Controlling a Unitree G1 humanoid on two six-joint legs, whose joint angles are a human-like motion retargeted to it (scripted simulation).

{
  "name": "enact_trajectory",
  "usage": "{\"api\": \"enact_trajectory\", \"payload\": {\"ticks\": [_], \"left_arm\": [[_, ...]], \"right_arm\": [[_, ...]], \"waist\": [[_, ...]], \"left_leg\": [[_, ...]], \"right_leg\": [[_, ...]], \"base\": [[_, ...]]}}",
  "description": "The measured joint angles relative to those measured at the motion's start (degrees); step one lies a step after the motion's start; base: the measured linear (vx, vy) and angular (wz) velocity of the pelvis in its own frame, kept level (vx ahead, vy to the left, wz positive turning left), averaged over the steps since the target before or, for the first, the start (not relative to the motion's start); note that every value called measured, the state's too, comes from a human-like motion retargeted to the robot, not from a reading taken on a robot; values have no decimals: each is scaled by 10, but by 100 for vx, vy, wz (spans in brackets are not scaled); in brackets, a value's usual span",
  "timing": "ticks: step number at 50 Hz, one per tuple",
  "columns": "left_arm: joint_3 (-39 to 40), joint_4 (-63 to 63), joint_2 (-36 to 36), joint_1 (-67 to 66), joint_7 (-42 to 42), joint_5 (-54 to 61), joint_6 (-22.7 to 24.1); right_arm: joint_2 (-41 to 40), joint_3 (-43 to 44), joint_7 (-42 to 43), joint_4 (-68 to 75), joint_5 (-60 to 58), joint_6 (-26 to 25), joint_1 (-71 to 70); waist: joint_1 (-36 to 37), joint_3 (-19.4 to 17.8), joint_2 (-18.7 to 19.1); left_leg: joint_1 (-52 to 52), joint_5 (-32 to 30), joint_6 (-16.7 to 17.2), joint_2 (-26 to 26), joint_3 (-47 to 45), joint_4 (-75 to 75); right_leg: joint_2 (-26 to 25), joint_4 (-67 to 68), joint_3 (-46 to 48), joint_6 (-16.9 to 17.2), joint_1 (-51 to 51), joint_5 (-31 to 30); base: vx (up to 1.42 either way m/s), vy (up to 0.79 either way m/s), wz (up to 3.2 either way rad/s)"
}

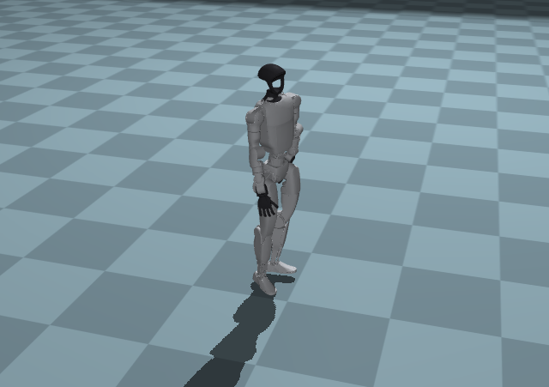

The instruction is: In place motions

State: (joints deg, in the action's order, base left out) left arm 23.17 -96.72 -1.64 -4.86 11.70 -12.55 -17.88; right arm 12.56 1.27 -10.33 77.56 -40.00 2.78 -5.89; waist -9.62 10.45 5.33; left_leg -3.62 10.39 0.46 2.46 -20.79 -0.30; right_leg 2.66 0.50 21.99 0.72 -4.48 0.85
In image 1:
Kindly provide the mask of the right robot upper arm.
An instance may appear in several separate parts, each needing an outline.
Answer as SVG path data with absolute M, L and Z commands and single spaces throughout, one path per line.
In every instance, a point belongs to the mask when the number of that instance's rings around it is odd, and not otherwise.
M 257 159 L 265 156 L 265 149 L 259 145 L 261 139 L 261 124 L 264 121 L 264 109 L 257 106 L 246 113 L 245 121 L 248 126 L 249 152 L 251 148 L 257 151 Z

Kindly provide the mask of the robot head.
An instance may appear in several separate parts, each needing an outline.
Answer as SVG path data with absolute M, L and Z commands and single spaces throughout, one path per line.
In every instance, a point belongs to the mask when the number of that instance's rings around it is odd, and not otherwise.
M 267 90 L 266 95 L 262 98 L 262 100 L 266 100 L 268 97 L 272 97 L 272 100 L 267 100 L 268 102 L 279 102 L 281 101 L 281 96 L 279 97 L 278 94 L 280 94 L 283 91 L 284 88 L 284 75 L 286 74 L 286 71 L 282 69 L 280 66 L 268 63 L 265 64 L 259 69 L 258 71 L 258 77 L 264 81 L 267 82 L 269 89 Z M 273 88 L 272 82 L 275 82 L 277 80 L 281 79 L 281 86 L 279 88 Z M 261 100 L 261 101 L 262 101 Z

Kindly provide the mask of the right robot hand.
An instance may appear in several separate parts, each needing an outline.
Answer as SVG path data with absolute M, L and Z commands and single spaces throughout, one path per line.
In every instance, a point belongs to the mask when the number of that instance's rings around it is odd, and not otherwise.
M 273 211 L 272 209 L 272 204 L 276 207 L 276 208 L 279 208 L 273 201 L 270 200 L 270 197 L 267 196 L 268 195 L 268 189 L 267 189 L 267 185 L 264 184 L 264 188 L 265 188 L 265 191 L 266 193 L 262 193 L 262 194 L 257 194 L 257 191 L 256 191 L 256 195 L 259 197 L 258 199 L 258 208 L 259 208 L 259 215 L 262 216 L 262 211 L 263 211 L 263 215 L 266 217 L 266 212 L 265 212 L 265 209 L 267 210 L 267 213 L 268 213 L 268 216 L 270 217 L 271 214 L 269 213 L 269 210 L 271 211 L 272 215 L 275 215 L 275 212 Z M 271 204 L 272 203 L 272 204 Z

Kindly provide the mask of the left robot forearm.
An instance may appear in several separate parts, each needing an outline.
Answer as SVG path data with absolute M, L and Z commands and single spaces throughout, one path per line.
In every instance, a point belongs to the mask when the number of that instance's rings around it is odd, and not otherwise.
M 292 147 L 287 150 L 287 156 L 285 156 L 285 159 L 288 160 L 289 162 L 291 161 L 292 157 L 299 152 L 299 149 L 298 149 L 299 141 L 300 141 L 300 136 L 294 137 Z

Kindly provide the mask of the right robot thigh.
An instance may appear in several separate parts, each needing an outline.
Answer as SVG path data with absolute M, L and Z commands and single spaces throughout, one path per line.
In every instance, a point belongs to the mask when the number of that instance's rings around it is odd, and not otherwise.
M 268 195 L 267 196 L 269 196 L 270 200 L 273 201 L 278 206 L 278 192 L 277 192 L 276 183 L 274 181 L 272 181 L 272 173 L 265 172 L 263 175 L 265 177 L 265 184 L 267 185 L 267 189 L 268 189 Z M 253 183 L 253 191 L 256 193 L 256 184 L 255 183 Z M 267 213 L 266 209 L 265 209 L 265 212 L 266 212 L 266 215 L 267 215 L 266 217 L 263 215 L 263 211 L 262 211 L 262 216 L 259 215 L 260 224 L 257 225 L 257 227 L 260 227 L 260 233 L 262 235 L 263 241 L 265 240 L 266 237 L 268 237 L 270 235 L 272 237 L 273 231 L 274 231 L 274 228 L 275 228 L 276 217 L 277 217 L 277 208 L 273 204 L 272 204 L 271 207 L 272 207 L 273 211 L 275 212 L 275 215 L 272 215 L 270 209 L 268 209 L 269 213 L 271 214 L 270 217 L 268 216 L 268 213 Z M 257 208 L 258 208 L 258 205 L 257 205 Z M 259 211 L 259 208 L 258 208 L 258 211 Z

